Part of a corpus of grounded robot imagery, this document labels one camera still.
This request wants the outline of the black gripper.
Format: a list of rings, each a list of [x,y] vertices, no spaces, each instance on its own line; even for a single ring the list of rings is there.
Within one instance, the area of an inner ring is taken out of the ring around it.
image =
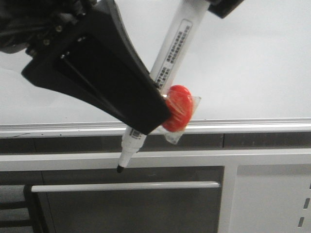
[[[84,20],[98,0],[2,0],[0,2],[0,50],[35,54],[69,43],[83,34]]]

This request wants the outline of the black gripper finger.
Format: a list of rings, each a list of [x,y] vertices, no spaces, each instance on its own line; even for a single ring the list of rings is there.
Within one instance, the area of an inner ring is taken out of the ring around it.
[[[208,0],[208,11],[219,18],[225,18],[235,10],[244,0]]]
[[[171,113],[124,28],[117,4],[101,0],[22,70],[31,84],[89,103],[149,134]]]

